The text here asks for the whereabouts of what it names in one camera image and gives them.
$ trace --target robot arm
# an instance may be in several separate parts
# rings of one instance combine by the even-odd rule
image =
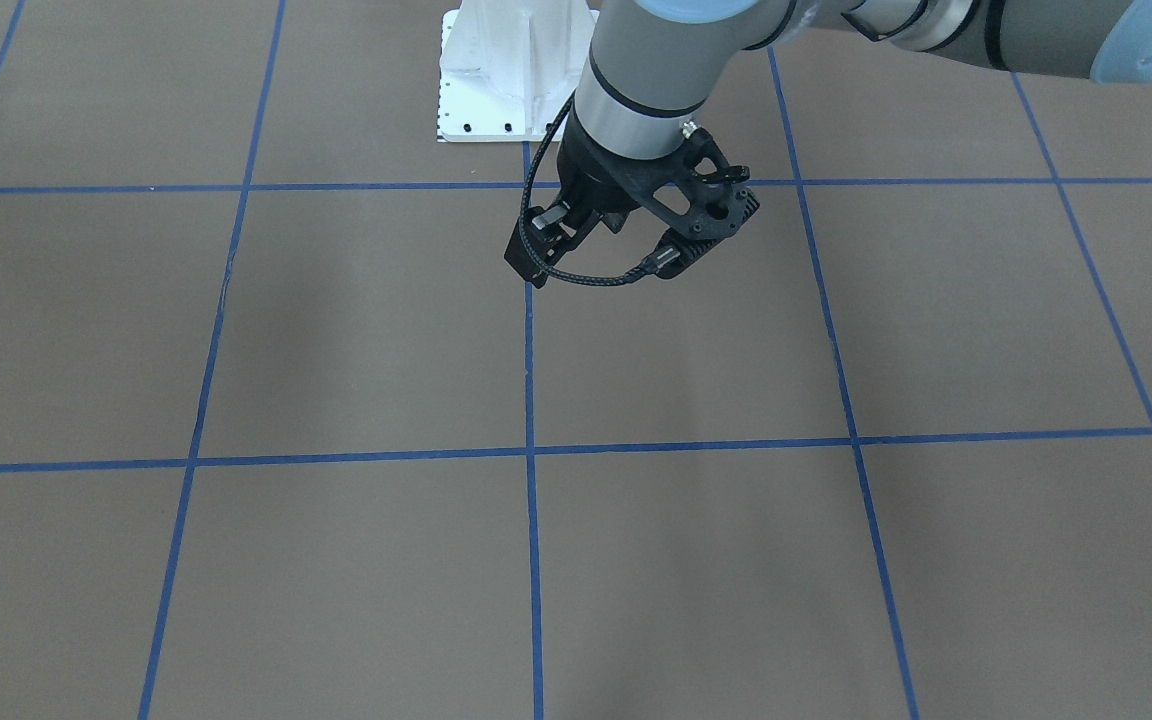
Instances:
[[[627,285],[676,276],[736,234],[758,210],[749,168],[729,164],[695,118],[733,55],[803,26],[1000,70],[1152,81],[1152,0],[607,0],[576,94],[536,152],[506,260],[536,287],[548,276]],[[532,209],[536,168],[564,119],[558,198]],[[657,199],[668,185],[689,200],[685,213]],[[636,209],[668,225],[636,268],[554,268],[597,225],[621,232]]]

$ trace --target black cable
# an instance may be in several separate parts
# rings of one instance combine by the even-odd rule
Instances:
[[[646,256],[643,263],[635,266],[635,268],[628,270],[624,274],[620,276],[598,276],[598,275],[579,275],[575,273],[564,273],[562,270],[554,268],[544,258],[540,257],[540,252],[536,251],[535,247],[531,245],[531,228],[526,227],[530,222],[526,221],[526,211],[531,209],[531,188],[536,183],[536,173],[540,169],[540,160],[545,157],[545,151],[550,150],[550,144],[554,141],[554,135],[558,132],[558,127],[563,123],[567,119],[567,114],[571,113],[573,103],[575,103],[576,96],[573,94],[568,97],[567,103],[563,104],[563,108],[558,111],[558,118],[554,118],[554,122],[550,123],[550,128],[545,131],[545,136],[540,139],[540,145],[536,146],[535,158],[531,159],[531,167],[526,168],[526,181],[522,183],[522,210],[518,211],[518,238],[522,241],[522,247],[526,250],[526,258],[535,263],[538,268],[544,270],[545,274],[558,279],[558,281],[568,282],[573,285],[584,285],[591,287],[620,287],[629,283],[639,282],[641,279],[647,274],[652,274],[654,270],[652,258],[653,256]]]

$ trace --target cable connector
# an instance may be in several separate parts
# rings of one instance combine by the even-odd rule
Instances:
[[[682,252],[673,245],[658,247],[652,251],[643,262],[639,263],[641,268],[644,268],[650,274],[658,274],[660,270],[666,268],[666,265],[675,262],[677,258],[682,258]]]

